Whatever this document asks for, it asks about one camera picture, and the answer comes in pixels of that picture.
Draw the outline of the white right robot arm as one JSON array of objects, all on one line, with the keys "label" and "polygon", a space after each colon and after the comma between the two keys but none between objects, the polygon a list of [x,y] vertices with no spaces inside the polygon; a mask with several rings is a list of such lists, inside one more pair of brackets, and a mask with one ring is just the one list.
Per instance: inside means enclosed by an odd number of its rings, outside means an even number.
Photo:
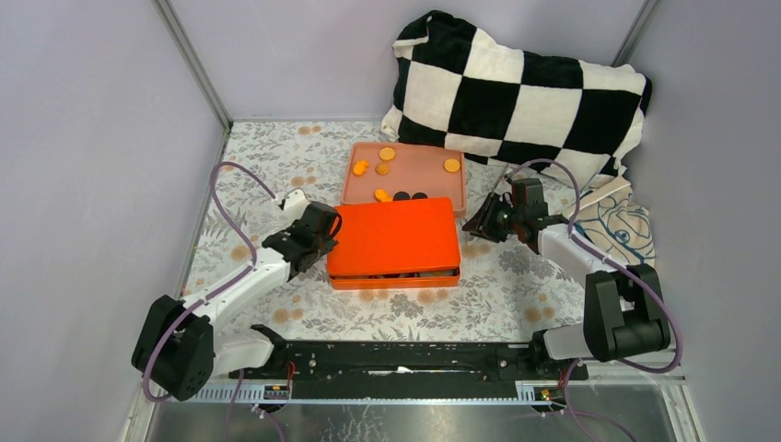
[{"label": "white right robot arm", "polygon": [[513,180],[510,192],[490,193],[462,229],[494,243],[516,237],[584,288],[580,323],[533,335],[528,365],[537,378],[553,378],[565,360],[610,362],[669,347],[672,333],[656,271],[598,253],[564,216],[550,214],[539,180]]}]

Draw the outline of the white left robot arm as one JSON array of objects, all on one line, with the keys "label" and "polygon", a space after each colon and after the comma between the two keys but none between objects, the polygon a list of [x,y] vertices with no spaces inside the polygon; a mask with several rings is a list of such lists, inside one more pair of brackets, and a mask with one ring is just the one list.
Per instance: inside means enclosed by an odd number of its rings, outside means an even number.
[{"label": "white left robot arm", "polygon": [[250,259],[214,285],[150,307],[131,363],[142,374],[151,401],[187,401],[211,378],[253,368],[263,378],[285,369],[283,338],[257,327],[232,335],[223,329],[252,301],[306,272],[337,244],[342,218],[328,204],[311,202],[301,190],[281,201],[289,227],[267,237]]}]

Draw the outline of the orange tin lid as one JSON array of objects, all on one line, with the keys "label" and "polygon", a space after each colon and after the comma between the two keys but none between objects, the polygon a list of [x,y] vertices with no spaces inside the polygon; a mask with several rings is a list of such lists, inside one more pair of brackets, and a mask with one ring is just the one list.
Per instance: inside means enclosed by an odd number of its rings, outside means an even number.
[{"label": "orange tin lid", "polygon": [[336,207],[342,226],[327,256],[332,278],[455,270],[460,248],[447,197]]}]

